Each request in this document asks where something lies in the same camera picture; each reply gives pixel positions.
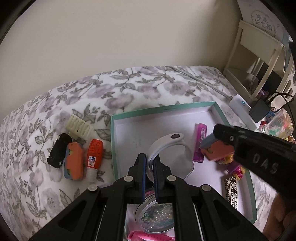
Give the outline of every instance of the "pink strap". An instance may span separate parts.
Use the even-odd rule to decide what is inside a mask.
[[[128,236],[128,241],[143,241],[143,240],[153,240],[153,241],[174,241],[174,237],[170,237],[164,234],[147,234],[143,231],[131,232]]]

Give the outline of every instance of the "patterned card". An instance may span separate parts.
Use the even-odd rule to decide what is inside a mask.
[[[234,177],[230,177],[224,180],[226,196],[225,199],[237,210],[237,181]]]

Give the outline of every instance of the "black charger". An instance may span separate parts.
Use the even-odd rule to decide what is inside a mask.
[[[268,104],[265,103],[263,99],[259,99],[250,109],[249,115],[256,123],[258,123],[267,115],[268,112],[270,112],[270,107]]]

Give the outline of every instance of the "black cable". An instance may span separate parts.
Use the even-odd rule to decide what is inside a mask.
[[[286,93],[279,93],[279,92],[276,92],[275,91],[275,93],[277,93],[277,95],[275,95],[269,102],[271,103],[271,101],[276,97],[276,96],[281,96],[281,97],[283,97],[283,99],[285,100],[285,104],[281,107],[281,108],[283,108],[285,105],[288,105],[288,108],[289,108],[289,110],[290,110],[290,113],[291,113],[291,119],[292,119],[292,124],[293,124],[293,131],[295,130],[295,128],[296,128],[296,125],[295,125],[295,120],[294,120],[294,116],[293,116],[293,113],[292,113],[292,110],[291,110],[291,107],[290,107],[290,105],[289,105],[289,103],[290,102],[292,102],[293,100],[294,100],[294,96],[292,96],[292,95],[289,95],[289,94],[286,94]],[[286,100],[286,98],[284,97],[284,96],[291,96],[292,97],[292,100],[290,100],[290,101],[287,101]]]
[[[267,103],[268,105],[277,97],[277,96],[282,96],[284,99],[285,99],[285,97],[284,97],[284,95],[285,96],[290,96],[290,97],[292,97],[292,99],[288,102],[288,103],[290,103],[290,102],[292,102],[293,100],[294,100],[294,96],[292,96],[292,95],[290,95],[290,94],[286,94],[286,93],[279,93],[279,92],[276,92],[275,91],[275,93],[277,93],[274,97],[272,97],[271,99],[270,99],[270,101]]]

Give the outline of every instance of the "floral bedspread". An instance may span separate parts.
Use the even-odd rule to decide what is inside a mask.
[[[215,68],[177,66],[228,95],[236,91]],[[97,185],[114,181],[111,161],[111,115],[137,109],[189,102],[216,101],[232,125],[244,124],[226,98],[213,89],[165,66],[133,67],[104,72],[66,83],[23,104],[0,126],[0,213],[19,240],[28,240],[87,187],[72,181],[62,169],[47,164],[47,156],[75,114],[94,126],[93,138],[104,142],[104,160]],[[255,225],[262,230],[275,191],[252,175],[258,207]]]

